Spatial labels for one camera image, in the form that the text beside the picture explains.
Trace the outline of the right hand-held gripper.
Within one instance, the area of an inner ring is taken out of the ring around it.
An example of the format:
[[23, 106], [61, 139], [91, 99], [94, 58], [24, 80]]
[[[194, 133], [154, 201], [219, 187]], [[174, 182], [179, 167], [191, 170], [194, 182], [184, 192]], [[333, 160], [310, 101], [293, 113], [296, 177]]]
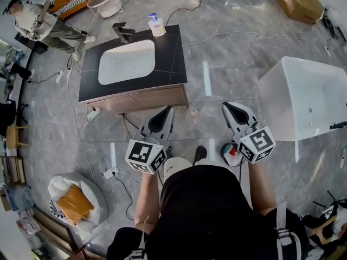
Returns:
[[269, 156], [276, 142], [269, 127], [264, 126], [247, 106], [223, 102], [222, 113], [233, 133], [236, 150], [251, 164]]

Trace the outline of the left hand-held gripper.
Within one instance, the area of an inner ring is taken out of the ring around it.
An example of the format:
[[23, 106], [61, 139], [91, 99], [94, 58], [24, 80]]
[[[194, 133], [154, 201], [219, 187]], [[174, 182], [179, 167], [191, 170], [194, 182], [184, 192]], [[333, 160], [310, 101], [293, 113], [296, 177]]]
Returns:
[[125, 161], [134, 170], [156, 174], [167, 158], [174, 117], [174, 108], [168, 105], [156, 109], [142, 121], [136, 137], [129, 141], [125, 155]]

